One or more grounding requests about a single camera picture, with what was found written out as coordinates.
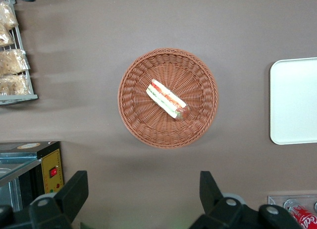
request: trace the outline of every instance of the wicker basket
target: wicker basket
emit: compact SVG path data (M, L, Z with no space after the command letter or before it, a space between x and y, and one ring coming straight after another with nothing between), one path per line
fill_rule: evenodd
M146 93L156 79L187 103L191 113L175 120ZM218 104L215 79L193 54L172 48L156 49L137 58L119 88L122 120L140 141L157 148L179 148L199 139L210 127Z

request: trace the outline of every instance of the white tray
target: white tray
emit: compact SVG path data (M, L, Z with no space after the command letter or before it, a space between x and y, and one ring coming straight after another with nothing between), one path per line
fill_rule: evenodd
M317 57L271 67L270 137L279 145L317 142Z

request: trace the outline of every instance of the wire shelf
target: wire shelf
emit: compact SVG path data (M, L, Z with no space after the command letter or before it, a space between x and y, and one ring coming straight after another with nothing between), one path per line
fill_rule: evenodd
M13 5L15 4L15 0L0 0L0 1L9 2L9 5L10 5L10 7L11 7L11 9L12 9L14 15L15 15L14 7L13 7ZM21 40L19 26L16 26L12 30L10 30L10 34L13 37L14 44L9 45L9 46L5 46L5 47L0 47L0 50L3 50L3 51L12 50L12 49L22 49L22 50L24 50L23 49L23 45L22 45L22 40ZM38 98L38 96L36 94L34 94L34 91L33 91L29 70L23 71L22 74L24 74L26 76L26 81L27 81L27 84L28 84L28 86L30 88L30 94L27 94L27 95L4 95L4 96L0 96L0 105L16 104L18 102L34 100L34 99Z

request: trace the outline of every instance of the plastic wrap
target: plastic wrap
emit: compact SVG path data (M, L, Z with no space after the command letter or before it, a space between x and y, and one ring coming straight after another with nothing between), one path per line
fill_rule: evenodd
M7 75L0 78L0 95L31 94L26 75Z
M25 51L12 49L0 52L0 76L6 74L17 74L30 69Z
M8 2L0 2L0 22L7 30L11 30L18 25L18 21Z
M0 47L14 44L13 38L9 31L0 23Z
M146 92L172 118L184 120L188 117L190 109L187 104L157 80L152 79Z

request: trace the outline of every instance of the coca-cola can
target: coca-cola can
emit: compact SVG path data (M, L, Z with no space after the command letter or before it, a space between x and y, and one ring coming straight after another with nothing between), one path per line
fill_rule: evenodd
M298 221L304 229L317 229L317 217L308 211L296 199L288 199L283 207Z

